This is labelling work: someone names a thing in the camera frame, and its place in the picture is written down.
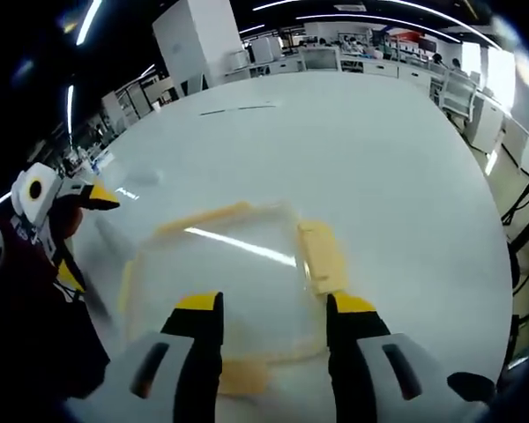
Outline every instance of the white round table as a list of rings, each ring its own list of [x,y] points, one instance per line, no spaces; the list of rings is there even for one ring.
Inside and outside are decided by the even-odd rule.
[[[498,377],[511,316],[502,225],[468,147],[413,85],[312,71],[244,80],[149,114],[110,150],[101,177],[122,205],[96,216],[125,227],[129,243],[241,200],[287,200],[332,227],[348,291],[374,303],[392,332],[426,348],[445,372]],[[112,316],[107,324],[93,312],[114,354],[122,264],[101,246],[98,226],[88,212],[73,241]],[[275,372],[283,377],[256,402],[221,398],[218,418],[235,409],[243,421],[258,408],[262,421],[334,421],[327,354]]]

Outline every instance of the desk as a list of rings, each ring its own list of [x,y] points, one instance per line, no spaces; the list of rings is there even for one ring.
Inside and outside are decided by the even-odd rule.
[[[217,110],[225,111],[207,114]],[[110,150],[102,179],[138,198],[117,192],[122,206],[87,211],[73,239],[77,263],[113,316],[108,327],[93,313],[108,353],[118,351],[123,265],[102,244],[96,217],[139,242],[159,224],[240,200],[287,200],[332,227],[348,291],[372,301],[391,331],[405,332],[446,372],[498,377],[511,317],[502,224],[471,152],[411,85],[345,72],[247,79],[149,114]],[[263,396],[220,397],[217,421],[232,421],[234,410],[239,421],[335,420],[327,354],[272,375]]]

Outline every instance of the ceiling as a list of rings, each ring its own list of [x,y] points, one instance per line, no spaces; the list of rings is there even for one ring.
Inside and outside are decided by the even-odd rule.
[[[28,146],[64,122],[69,85],[75,85],[73,126],[78,126],[99,108],[104,94],[136,78],[152,63],[162,65],[151,24],[175,1],[104,0],[80,46],[75,40],[92,0],[0,2],[5,22],[0,27],[0,149],[13,154],[13,142],[25,154]],[[357,3],[302,0],[252,10],[271,1],[231,0],[239,29],[260,24],[271,29],[292,26],[301,23],[297,16],[337,13],[334,4]],[[412,1],[471,25],[489,22],[485,8],[474,8],[476,19],[464,0]],[[398,4],[362,2],[366,13],[435,29],[449,26],[443,19]],[[1,140],[10,130],[16,130],[16,135],[9,137],[12,141],[6,146]]]

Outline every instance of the laboratory room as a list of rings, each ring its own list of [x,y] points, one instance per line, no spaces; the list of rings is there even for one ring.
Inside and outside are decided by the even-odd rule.
[[[497,3],[0,4],[0,420],[529,421]]]

